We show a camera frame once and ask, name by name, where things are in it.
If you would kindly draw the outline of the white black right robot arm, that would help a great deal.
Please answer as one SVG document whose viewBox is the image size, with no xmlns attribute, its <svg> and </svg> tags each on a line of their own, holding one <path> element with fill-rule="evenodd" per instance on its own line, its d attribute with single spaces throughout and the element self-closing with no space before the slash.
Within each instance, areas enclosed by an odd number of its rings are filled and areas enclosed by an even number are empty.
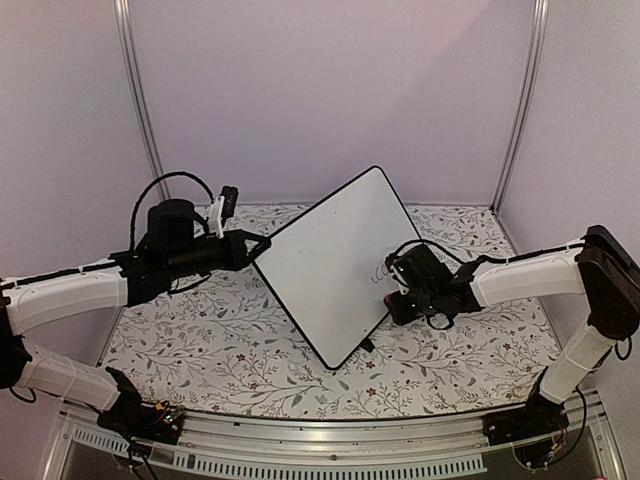
<svg viewBox="0 0 640 480">
<path fill-rule="evenodd" d="M 423 319 L 452 328 L 460 314 L 513 300 L 565 294 L 586 297 L 590 313 L 559 357 L 538 377 L 517 427 L 537 436 L 581 381 L 639 328 L 639 267 L 613 235 L 593 225 L 578 240 L 511 258 L 482 255 L 451 271 L 436 255 L 438 244 L 409 240 L 385 266 L 399 289 L 384 304 L 395 324 Z"/>
</svg>

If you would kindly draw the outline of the white dry-erase whiteboard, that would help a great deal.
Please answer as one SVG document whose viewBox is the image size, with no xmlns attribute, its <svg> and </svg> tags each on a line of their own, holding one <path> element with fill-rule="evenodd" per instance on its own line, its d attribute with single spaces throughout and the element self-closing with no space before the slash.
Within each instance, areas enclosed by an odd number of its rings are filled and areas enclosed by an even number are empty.
<svg viewBox="0 0 640 480">
<path fill-rule="evenodd" d="M 418 230 L 372 166 L 271 234 L 255 268 L 321 363 L 339 369 L 387 316 L 385 258 Z"/>
</svg>

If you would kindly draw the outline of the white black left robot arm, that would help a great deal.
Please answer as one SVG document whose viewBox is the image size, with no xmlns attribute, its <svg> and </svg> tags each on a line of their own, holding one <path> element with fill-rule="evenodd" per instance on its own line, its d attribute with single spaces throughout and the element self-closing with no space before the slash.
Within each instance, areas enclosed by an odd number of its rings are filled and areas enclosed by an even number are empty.
<svg viewBox="0 0 640 480">
<path fill-rule="evenodd" d="M 1 386 L 26 388 L 87 404 L 99 423 L 129 435 L 162 426 L 177 427 L 177 410 L 163 402 L 146 404 L 127 376 L 112 367 L 89 367 L 25 340 L 27 332 L 68 317 L 146 304 L 174 282 L 215 271 L 240 271 L 266 251 L 269 238 L 226 230 L 235 202 L 223 193 L 206 215 L 192 202 L 173 199 L 152 207 L 142 239 L 96 263 L 1 286 Z"/>
</svg>

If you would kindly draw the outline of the red black whiteboard eraser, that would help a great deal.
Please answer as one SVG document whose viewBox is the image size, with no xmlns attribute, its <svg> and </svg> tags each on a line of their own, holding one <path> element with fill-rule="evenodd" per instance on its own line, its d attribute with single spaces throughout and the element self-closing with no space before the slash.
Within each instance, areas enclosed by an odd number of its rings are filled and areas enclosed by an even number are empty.
<svg viewBox="0 0 640 480">
<path fill-rule="evenodd" d="M 384 297 L 383 302 L 388 311 L 393 314 L 395 312 L 394 299 L 392 294 L 388 294 Z"/>
</svg>

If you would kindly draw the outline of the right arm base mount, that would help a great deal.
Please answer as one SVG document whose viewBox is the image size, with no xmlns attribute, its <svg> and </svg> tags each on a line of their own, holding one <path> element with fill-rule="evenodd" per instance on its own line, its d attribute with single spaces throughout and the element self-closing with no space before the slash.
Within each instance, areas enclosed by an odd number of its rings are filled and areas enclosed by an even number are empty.
<svg viewBox="0 0 640 480">
<path fill-rule="evenodd" d="M 564 403 L 548 400 L 536 383 L 522 406 L 488 413 L 482 417 L 482 425 L 483 435 L 495 446 L 563 430 L 569 420 Z"/>
</svg>

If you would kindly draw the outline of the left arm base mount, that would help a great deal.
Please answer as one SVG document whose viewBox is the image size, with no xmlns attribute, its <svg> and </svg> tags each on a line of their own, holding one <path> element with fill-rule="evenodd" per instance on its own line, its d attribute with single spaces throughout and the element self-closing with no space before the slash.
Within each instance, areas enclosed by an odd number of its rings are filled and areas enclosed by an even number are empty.
<svg viewBox="0 0 640 480">
<path fill-rule="evenodd" d="M 107 367 L 119 393 L 113 406 L 98 414 L 97 425 L 123 438 L 140 438 L 176 445 L 184 424 L 184 408 L 169 401 L 146 403 L 126 375 Z"/>
</svg>

